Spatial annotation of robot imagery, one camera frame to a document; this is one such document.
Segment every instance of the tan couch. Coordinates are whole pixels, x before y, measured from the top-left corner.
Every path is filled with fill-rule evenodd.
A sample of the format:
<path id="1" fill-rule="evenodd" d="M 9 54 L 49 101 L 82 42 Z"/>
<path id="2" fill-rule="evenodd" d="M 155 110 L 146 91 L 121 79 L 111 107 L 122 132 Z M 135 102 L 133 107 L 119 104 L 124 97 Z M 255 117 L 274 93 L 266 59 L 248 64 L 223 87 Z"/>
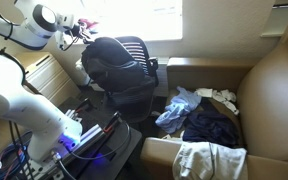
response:
<path id="1" fill-rule="evenodd" d="M 261 60 L 172 58 L 167 66 L 171 99 L 176 86 L 229 89 L 237 94 L 240 116 L 227 114 L 240 130 L 249 179 L 288 179 L 288 44 Z M 180 142 L 145 140 L 141 159 L 156 179 L 173 179 Z"/>

